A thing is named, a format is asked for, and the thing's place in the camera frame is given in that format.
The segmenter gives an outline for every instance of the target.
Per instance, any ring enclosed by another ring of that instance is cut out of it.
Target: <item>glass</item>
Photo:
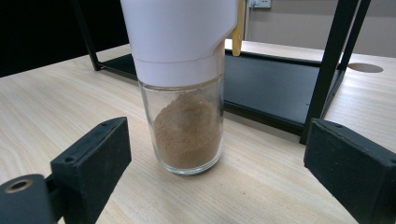
[[[223,75],[205,83],[161,88],[139,81],[157,160],[178,175],[199,174],[221,155]]]

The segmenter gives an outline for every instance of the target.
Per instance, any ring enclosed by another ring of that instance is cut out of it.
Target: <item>white funnel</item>
[[[223,73],[238,0],[120,0],[137,77],[183,87]]]

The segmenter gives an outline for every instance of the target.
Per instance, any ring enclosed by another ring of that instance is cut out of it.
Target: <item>light wood tabletop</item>
[[[244,42],[242,50],[321,60],[322,51]],[[105,61],[130,52],[105,50]],[[353,55],[326,119],[396,152],[396,59]],[[299,137],[226,114],[223,154],[200,175],[157,162],[140,90],[132,80],[93,71],[88,56],[0,78],[0,183],[51,173],[50,161],[97,124],[127,117],[132,162],[98,223],[356,223],[304,168]]]

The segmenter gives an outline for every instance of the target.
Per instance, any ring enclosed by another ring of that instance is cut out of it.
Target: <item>white wall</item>
[[[337,0],[273,0],[272,8],[247,7],[247,40],[324,49]],[[396,0],[372,0],[355,53],[396,58]]]

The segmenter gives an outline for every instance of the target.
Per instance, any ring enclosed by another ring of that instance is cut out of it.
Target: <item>brown powder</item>
[[[190,169],[210,162],[221,140],[216,106],[203,96],[179,95],[153,123],[157,151],[169,166]]]

